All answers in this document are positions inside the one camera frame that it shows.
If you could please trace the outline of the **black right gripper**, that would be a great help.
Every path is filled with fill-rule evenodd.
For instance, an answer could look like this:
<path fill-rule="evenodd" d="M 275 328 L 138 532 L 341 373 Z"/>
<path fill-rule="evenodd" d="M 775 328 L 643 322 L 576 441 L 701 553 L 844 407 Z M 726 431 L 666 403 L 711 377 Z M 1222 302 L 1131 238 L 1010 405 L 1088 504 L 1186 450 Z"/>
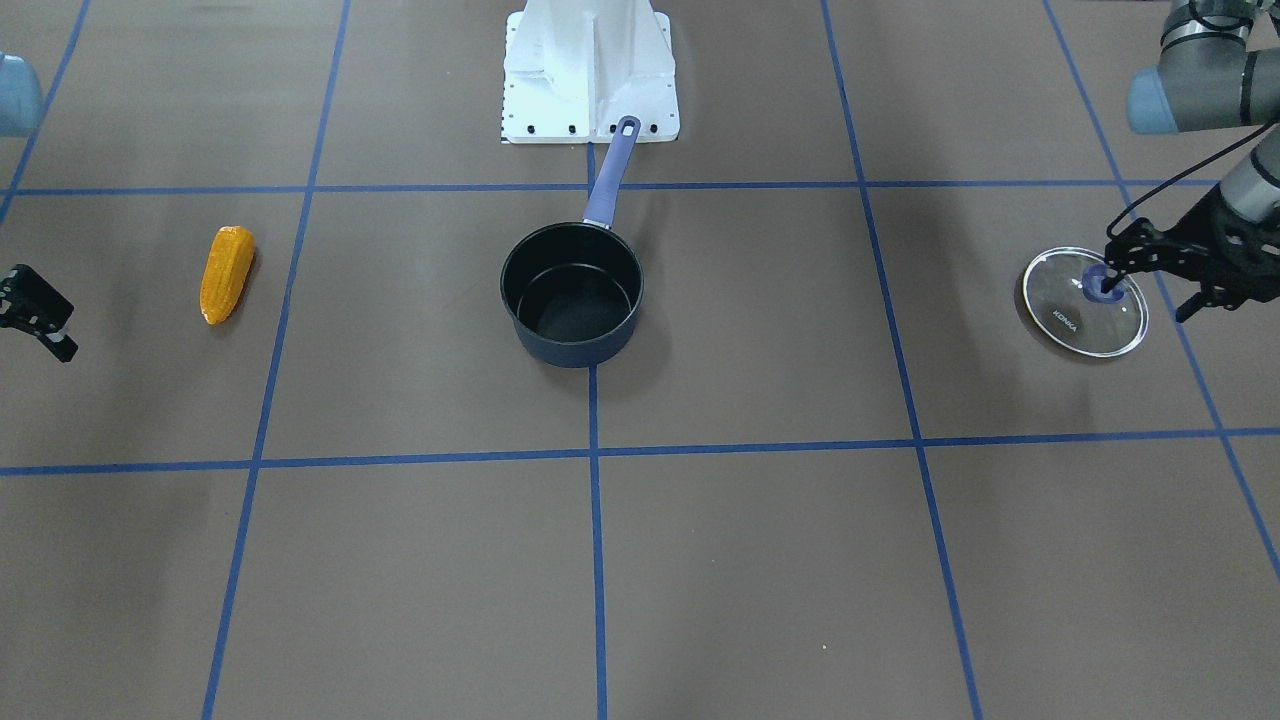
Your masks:
<path fill-rule="evenodd" d="M 14 265 L 1 282 L 1 327 L 36 331 L 37 341 L 59 361 L 70 363 L 79 346 L 64 328 L 74 305 L 33 268 Z"/>

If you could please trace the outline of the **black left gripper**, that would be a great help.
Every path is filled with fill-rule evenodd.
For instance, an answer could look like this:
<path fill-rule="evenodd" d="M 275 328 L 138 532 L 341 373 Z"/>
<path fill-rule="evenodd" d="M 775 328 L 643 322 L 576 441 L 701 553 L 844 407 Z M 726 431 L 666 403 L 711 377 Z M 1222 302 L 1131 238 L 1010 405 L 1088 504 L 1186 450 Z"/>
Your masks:
<path fill-rule="evenodd" d="M 1175 311 L 1185 323 L 1206 307 L 1229 311 L 1245 302 L 1267 304 L 1279 296 L 1277 210 L 1261 222 L 1230 209 L 1219 190 L 1210 191 L 1166 231 L 1139 218 L 1108 242 L 1098 263 L 1098 296 L 1125 297 L 1125 277 L 1164 272 L 1198 284 Z"/>

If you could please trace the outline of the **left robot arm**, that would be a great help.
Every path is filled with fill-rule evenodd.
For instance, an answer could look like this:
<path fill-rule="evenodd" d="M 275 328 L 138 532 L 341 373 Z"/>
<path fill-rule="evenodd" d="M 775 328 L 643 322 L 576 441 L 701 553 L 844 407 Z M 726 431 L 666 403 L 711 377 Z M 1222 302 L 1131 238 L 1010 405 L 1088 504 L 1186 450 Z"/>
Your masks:
<path fill-rule="evenodd" d="M 1251 128 L 1248 154 L 1174 225 L 1116 217 L 1106 229 L 1102 291 L 1135 273 L 1165 272 L 1197 283 L 1175 313 L 1187 322 L 1207 307 L 1229 311 L 1277 297 L 1277 50 L 1252 50 L 1261 17 L 1275 1 L 1174 1 L 1160 36 L 1160 59 L 1138 70 L 1126 96 L 1137 135 Z"/>

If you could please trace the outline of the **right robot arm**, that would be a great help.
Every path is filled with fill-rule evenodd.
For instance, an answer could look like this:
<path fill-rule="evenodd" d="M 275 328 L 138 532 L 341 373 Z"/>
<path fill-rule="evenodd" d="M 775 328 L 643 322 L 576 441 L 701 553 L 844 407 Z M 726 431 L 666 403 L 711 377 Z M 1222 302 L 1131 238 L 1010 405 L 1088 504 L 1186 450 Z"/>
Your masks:
<path fill-rule="evenodd" d="M 22 56 L 3 54 L 3 137 L 31 138 L 44 119 L 44 95 L 35 68 Z M 15 264 L 3 273 L 1 328 L 36 338 L 59 363 L 70 363 L 78 345 L 67 333 L 74 305 L 32 266 Z"/>

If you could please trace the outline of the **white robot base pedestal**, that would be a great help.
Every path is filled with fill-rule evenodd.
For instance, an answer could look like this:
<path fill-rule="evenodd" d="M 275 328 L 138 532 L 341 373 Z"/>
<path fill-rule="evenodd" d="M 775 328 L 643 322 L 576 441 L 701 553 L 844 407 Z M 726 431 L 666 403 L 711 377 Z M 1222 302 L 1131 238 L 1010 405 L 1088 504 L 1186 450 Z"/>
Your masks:
<path fill-rule="evenodd" d="M 649 1 L 529 1 L 504 23 L 500 141 L 607 143 L 622 117 L 639 142 L 678 138 L 671 18 Z"/>

